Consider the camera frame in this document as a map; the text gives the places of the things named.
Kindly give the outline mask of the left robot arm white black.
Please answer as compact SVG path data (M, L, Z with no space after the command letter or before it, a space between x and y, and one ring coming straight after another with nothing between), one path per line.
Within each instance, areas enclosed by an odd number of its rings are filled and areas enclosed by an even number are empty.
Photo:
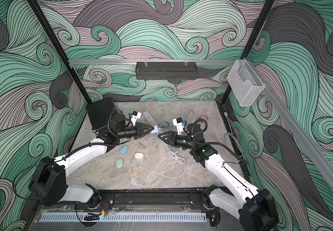
M73 151L56 158L42 158L33 173L28 189L45 206L58 202L85 204L96 209L101 203L99 190L90 184L78 186L68 183L67 177L90 160L101 156L120 144L121 139L140 139L157 132L157 126L137 122L129 129L106 130L95 139Z

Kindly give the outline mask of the black metal box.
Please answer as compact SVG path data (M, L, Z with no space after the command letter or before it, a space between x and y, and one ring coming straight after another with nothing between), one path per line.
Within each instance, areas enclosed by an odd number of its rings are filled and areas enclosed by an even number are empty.
M108 120L114 108L114 102L110 97L105 97L102 100L93 102L86 106L92 131L96 135L99 135L107 130Z

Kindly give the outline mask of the clear mesh wall bin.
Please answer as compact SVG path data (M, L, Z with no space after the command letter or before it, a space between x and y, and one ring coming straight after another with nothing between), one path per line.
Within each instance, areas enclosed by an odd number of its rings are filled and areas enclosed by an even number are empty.
M234 62L227 80L241 107L251 106L265 88L256 67L246 59Z

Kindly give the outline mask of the small colourful card box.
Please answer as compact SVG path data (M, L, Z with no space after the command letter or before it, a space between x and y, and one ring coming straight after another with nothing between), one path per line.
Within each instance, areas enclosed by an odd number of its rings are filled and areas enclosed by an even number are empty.
M208 121L210 118L209 118L208 115L204 114L204 115L201 115L201 116L197 117L197 120L199 120L199 119L203 119L203 120Z

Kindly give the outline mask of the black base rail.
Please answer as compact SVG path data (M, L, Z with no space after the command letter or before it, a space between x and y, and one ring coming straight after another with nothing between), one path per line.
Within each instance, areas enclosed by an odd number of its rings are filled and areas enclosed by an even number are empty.
M93 193L89 199L64 199L64 190L53 193L44 190L31 192L45 206L68 202L78 204L81 209L112 210L120 206L186 206L192 210L216 210L223 208L222 203L213 201L216 186L208 188L181 189L143 189L143 190L89 190Z

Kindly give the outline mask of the light blue usb charger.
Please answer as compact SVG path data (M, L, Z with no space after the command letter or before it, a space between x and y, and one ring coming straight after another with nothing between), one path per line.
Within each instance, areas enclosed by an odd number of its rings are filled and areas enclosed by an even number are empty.
M153 130L151 131L151 134L155 134L158 132L159 132L158 126L157 125L153 126Z

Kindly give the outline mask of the black wall shelf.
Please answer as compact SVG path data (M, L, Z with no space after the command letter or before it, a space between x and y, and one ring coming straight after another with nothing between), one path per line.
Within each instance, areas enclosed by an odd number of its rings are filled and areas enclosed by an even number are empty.
M137 62L135 71L139 80L194 80L198 73L194 62Z

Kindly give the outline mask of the green earbud case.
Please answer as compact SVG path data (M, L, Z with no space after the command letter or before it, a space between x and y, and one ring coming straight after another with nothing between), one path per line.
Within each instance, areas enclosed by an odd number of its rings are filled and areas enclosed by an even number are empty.
M122 168L124 166L124 160L122 158L117 159L115 166L116 168Z

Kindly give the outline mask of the white earbud case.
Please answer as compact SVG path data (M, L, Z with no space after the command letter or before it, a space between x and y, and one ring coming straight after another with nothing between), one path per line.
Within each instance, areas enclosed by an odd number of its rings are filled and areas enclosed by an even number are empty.
M134 158L136 160L142 160L144 158L144 153L137 152L137 153L134 154Z

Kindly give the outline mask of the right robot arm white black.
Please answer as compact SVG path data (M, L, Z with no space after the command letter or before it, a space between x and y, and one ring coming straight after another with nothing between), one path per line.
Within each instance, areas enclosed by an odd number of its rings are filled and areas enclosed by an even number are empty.
M280 221L273 195L260 190L238 174L213 147L205 142L200 129L186 136L175 131L160 133L158 138L167 145L189 149L193 159L212 172L227 187L228 192L211 186L206 190L206 206L220 208L235 217L246 231L270 231Z

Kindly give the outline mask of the white power strip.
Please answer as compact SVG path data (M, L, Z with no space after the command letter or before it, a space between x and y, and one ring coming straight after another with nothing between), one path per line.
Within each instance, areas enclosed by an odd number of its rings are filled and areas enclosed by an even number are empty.
M156 121L154 120L154 118L151 116L151 114L148 111L145 111L142 114L146 117L146 119L150 123L150 125L154 126L155 128L157 127L158 132L160 132L160 131L166 131L166 129L158 127L158 124L156 123ZM176 154L179 153L179 151L178 151L178 149L176 147L168 145L167 148L170 151L175 152Z

